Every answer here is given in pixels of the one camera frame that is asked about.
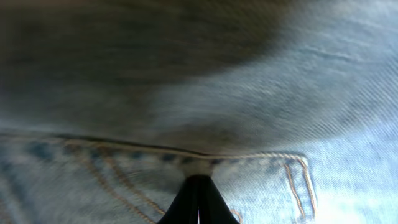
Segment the light blue denim jeans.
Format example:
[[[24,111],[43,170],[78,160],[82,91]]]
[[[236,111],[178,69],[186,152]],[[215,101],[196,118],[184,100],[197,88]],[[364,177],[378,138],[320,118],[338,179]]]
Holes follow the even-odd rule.
[[[2,1],[1,222],[397,222],[396,1]]]

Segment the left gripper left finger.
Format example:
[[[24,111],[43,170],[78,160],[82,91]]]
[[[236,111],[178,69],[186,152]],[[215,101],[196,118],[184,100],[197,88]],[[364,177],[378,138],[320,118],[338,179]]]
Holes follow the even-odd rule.
[[[191,176],[183,182],[165,215],[158,224],[198,223],[199,176]]]

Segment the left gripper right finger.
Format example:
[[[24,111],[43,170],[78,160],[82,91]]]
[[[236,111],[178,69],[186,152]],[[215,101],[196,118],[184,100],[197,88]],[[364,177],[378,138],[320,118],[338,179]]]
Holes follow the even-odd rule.
[[[200,224],[239,224],[208,176],[198,176],[198,211]]]

